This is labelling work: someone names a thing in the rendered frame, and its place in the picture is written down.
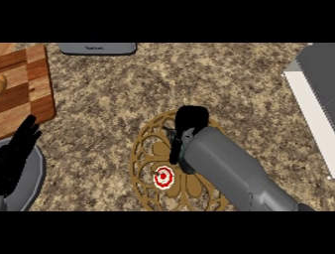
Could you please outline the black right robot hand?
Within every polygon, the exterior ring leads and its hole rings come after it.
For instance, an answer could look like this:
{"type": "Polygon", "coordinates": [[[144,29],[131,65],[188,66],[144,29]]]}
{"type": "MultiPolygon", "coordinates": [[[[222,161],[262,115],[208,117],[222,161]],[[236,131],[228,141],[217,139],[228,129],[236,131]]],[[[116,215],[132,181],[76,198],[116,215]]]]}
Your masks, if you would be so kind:
{"type": "Polygon", "coordinates": [[[193,130],[196,135],[209,124],[209,111],[203,106],[184,105],[175,114],[175,129],[171,132],[169,163],[175,165],[183,153],[183,133],[193,130]]]}

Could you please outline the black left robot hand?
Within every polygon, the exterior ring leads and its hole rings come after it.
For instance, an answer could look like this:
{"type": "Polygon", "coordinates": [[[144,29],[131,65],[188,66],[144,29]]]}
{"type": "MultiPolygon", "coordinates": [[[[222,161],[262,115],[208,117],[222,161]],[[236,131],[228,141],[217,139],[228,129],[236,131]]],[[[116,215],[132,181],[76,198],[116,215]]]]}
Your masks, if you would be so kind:
{"type": "Polygon", "coordinates": [[[36,117],[23,120],[7,145],[0,148],[0,195],[7,197],[16,189],[28,157],[42,132],[36,117]]]}

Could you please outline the golden openwork round placemat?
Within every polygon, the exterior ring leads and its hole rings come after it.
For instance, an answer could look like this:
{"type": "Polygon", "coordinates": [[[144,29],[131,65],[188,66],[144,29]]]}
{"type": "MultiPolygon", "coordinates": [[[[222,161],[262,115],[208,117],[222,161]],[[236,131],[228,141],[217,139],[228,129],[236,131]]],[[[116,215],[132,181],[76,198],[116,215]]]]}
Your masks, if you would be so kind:
{"type": "Polygon", "coordinates": [[[160,113],[141,128],[129,154],[129,178],[137,199],[152,211],[221,211],[228,200],[200,174],[187,175],[169,164],[171,144],[163,128],[174,128],[175,110],[160,113]],[[153,184],[154,170],[166,166],[175,180],[168,190],[153,184]]]}

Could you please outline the grey round plate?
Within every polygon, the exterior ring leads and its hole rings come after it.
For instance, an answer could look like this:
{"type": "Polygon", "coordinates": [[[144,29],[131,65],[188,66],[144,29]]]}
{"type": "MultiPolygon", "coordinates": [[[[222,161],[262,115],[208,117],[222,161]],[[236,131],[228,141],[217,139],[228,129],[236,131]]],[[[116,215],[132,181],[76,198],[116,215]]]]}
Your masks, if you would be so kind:
{"type": "MultiPolygon", "coordinates": [[[[7,145],[10,139],[0,140],[0,148],[7,145]]],[[[45,158],[38,146],[33,147],[32,153],[26,160],[26,165],[20,180],[11,194],[4,197],[7,204],[5,211],[28,211],[35,199],[39,195],[44,179],[45,179],[47,165],[45,158]]]]}

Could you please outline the red and white round object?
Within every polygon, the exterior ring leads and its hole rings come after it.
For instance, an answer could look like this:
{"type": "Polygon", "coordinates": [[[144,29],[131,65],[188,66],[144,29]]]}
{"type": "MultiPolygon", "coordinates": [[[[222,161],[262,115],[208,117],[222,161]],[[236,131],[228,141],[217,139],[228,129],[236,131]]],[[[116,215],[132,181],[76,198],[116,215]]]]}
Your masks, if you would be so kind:
{"type": "Polygon", "coordinates": [[[154,170],[153,184],[160,190],[168,190],[174,185],[175,175],[169,167],[162,166],[154,170]]]}

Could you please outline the checkered wooden cutting board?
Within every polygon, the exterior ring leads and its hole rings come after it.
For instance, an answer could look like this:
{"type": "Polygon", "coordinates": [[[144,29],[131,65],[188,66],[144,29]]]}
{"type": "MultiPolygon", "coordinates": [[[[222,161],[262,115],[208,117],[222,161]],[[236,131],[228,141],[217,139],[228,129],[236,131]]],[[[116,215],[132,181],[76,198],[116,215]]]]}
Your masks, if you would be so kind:
{"type": "Polygon", "coordinates": [[[10,137],[29,114],[42,124],[56,117],[47,49],[42,44],[0,57],[7,87],[0,94],[0,140],[10,137]]]}

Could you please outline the grey and white appliance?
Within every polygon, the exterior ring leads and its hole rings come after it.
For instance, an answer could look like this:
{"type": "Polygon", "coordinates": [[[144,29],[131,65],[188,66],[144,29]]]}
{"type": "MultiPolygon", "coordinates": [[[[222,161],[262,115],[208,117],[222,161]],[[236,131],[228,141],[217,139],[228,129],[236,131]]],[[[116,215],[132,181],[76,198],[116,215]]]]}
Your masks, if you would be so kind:
{"type": "Polygon", "coordinates": [[[335,180],[335,43],[311,43],[283,76],[335,180]]]}

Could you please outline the flat dark grey appliance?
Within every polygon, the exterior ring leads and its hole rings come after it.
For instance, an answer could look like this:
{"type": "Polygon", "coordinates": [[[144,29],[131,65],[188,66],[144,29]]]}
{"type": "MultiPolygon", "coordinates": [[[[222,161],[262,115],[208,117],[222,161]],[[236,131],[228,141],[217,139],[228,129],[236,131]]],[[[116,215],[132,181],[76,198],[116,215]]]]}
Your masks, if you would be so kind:
{"type": "Polygon", "coordinates": [[[131,55],[137,50],[134,43],[59,43],[66,55],[131,55]]]}

